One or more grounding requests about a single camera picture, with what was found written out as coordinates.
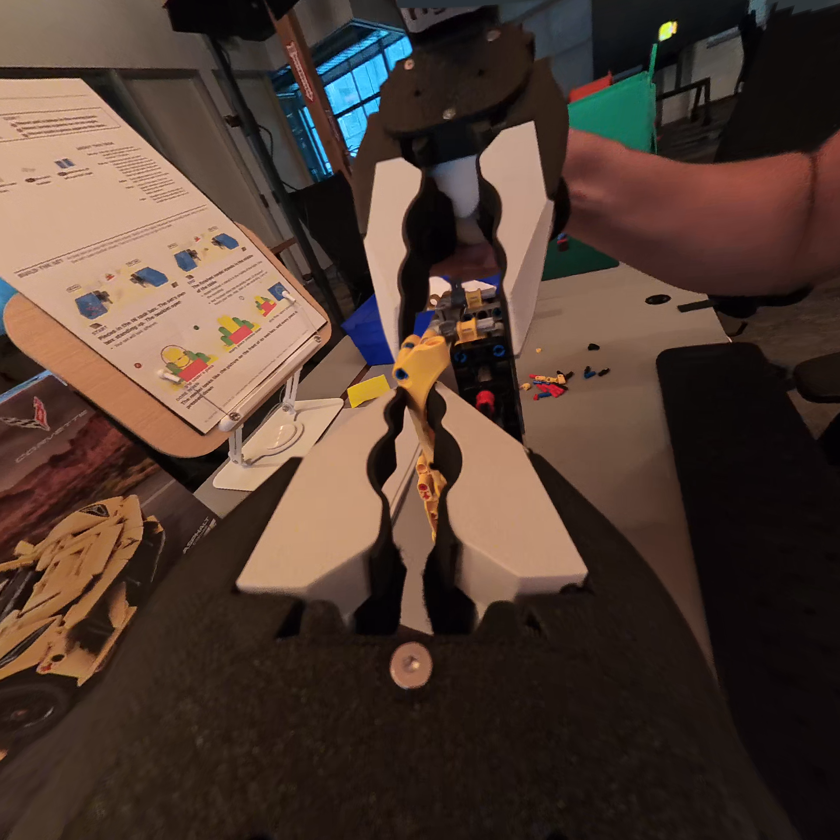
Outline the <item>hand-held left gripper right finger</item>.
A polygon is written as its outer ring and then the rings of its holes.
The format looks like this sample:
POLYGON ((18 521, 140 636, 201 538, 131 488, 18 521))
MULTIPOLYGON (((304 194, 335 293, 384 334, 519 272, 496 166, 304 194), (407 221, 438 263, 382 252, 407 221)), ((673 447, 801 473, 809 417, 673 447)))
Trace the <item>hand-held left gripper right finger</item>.
POLYGON ((588 570, 529 451, 446 385, 427 397, 438 492, 424 603, 435 634, 487 608, 585 583, 588 570))

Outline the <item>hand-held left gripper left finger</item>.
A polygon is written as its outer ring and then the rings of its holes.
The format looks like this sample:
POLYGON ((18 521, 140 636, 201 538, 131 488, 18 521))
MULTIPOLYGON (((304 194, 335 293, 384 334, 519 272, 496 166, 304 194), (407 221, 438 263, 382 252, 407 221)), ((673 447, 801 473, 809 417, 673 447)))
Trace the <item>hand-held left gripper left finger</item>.
POLYGON ((406 394, 390 390, 303 458, 236 581, 248 594, 334 605, 360 634, 400 625, 406 567, 384 486, 406 394))

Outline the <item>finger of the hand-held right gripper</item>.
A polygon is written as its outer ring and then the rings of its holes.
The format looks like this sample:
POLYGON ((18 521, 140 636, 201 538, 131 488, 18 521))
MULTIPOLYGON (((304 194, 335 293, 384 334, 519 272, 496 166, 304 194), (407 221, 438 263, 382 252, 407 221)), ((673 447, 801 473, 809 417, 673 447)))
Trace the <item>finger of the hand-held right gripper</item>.
POLYGON ((375 165, 364 248, 393 359, 427 305, 435 196, 431 178, 409 161, 375 165))
POLYGON ((501 131, 479 156, 478 173, 490 197, 492 244, 511 351, 519 357, 536 308, 554 210, 535 122, 501 131))

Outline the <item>yellow curved brick fender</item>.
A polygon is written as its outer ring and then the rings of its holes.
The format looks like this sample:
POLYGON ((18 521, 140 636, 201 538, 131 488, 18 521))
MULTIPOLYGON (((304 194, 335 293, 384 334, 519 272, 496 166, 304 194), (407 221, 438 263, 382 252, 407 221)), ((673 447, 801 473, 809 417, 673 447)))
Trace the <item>yellow curved brick fender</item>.
POLYGON ((434 465, 434 431, 427 420, 427 399, 448 361, 446 339, 435 329, 428 329, 422 336, 414 334, 404 340, 392 371, 397 388, 404 392, 420 445, 416 487, 433 542, 437 537, 438 505, 447 481, 434 465))

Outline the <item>red yellow blue brick pieces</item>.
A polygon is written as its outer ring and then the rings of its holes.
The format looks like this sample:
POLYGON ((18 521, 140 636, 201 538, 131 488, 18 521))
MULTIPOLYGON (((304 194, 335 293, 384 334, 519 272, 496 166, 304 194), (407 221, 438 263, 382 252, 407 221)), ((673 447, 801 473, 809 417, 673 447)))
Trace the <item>red yellow blue brick pieces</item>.
POLYGON ((547 346, 538 347, 526 359, 524 373, 518 378, 518 390, 534 402, 560 399, 569 392, 605 379, 613 367, 597 343, 575 347, 576 353, 555 358, 547 346))

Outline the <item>yellow black brick car model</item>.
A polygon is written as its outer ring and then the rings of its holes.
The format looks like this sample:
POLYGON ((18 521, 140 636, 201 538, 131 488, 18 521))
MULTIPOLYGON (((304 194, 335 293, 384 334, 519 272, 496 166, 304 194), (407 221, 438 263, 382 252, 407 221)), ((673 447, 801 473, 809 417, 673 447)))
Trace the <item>yellow black brick car model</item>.
POLYGON ((431 294, 431 327, 446 341, 457 393, 520 443, 524 426, 507 303, 498 286, 452 279, 431 294))

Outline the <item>blue storage bin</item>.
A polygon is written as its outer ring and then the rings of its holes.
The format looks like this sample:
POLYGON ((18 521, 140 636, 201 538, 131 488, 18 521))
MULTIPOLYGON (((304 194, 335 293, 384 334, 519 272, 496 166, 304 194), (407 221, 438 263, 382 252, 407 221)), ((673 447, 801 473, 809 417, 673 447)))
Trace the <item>blue storage bin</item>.
MULTIPOLYGON (((464 288, 497 288, 500 281, 501 274, 497 272, 492 276, 484 276, 478 280, 465 282, 464 288)), ((429 291, 432 294, 442 295, 445 291, 450 291, 450 288, 447 276, 433 276, 429 279, 429 291)), ((423 335, 429 327, 432 317, 431 311, 426 309, 420 311, 415 317, 413 333, 423 335)), ((371 295, 360 304, 353 315, 343 322, 342 327, 368 365, 393 363, 393 353, 384 334, 375 295, 371 295)))

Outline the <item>green storage crate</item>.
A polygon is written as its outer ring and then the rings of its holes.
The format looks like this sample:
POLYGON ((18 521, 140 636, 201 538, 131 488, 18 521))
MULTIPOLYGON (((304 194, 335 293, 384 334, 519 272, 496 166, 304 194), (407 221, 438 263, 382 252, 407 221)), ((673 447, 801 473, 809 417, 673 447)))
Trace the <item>green storage crate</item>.
MULTIPOLYGON (((633 75, 606 77, 574 89, 570 126, 618 142, 628 149, 657 151, 656 85, 657 45, 652 45, 645 68, 633 75)), ((566 234, 550 240, 542 279, 573 277, 619 266, 619 262, 566 234)))

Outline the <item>yellow sticky note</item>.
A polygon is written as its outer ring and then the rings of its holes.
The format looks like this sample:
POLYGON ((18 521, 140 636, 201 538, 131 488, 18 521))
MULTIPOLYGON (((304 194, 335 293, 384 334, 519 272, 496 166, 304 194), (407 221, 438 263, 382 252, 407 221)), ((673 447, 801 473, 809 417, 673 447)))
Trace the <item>yellow sticky note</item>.
POLYGON ((384 374, 376 375, 368 380, 363 380, 347 389, 347 399, 350 408, 360 407, 369 403, 391 390, 390 384, 384 374))

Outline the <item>black perforated office chair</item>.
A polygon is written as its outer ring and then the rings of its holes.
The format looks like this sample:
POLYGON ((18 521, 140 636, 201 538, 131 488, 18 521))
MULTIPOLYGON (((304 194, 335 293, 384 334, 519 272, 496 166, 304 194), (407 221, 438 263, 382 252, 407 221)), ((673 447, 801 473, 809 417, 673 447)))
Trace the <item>black perforated office chair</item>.
POLYGON ((839 837, 838 476, 750 343, 656 360, 719 680, 802 838, 839 837))

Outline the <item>black toy car box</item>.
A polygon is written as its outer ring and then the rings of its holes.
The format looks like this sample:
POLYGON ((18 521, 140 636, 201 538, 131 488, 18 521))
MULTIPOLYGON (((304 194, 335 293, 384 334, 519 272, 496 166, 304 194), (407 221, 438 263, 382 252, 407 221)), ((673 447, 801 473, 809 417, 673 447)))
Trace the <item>black toy car box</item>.
POLYGON ((2 760, 101 680, 214 514, 47 372, 2 394, 2 760))

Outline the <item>printed instruction sheet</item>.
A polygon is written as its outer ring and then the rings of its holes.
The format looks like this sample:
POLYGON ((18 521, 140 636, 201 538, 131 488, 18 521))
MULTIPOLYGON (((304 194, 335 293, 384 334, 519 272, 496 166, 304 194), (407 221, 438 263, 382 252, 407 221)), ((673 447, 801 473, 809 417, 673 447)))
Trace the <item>printed instruction sheet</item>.
POLYGON ((79 79, 3 79, 2 279, 199 434, 313 346, 284 266, 79 79))

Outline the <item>wooden post red label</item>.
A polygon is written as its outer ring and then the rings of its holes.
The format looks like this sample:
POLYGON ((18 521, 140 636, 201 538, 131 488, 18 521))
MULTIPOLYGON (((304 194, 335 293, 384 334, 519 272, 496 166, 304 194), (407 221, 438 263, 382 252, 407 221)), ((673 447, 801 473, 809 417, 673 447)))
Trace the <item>wooden post red label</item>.
POLYGON ((350 182, 350 154, 298 18, 294 11, 290 10, 283 17, 273 18, 272 21, 332 172, 341 173, 350 182))

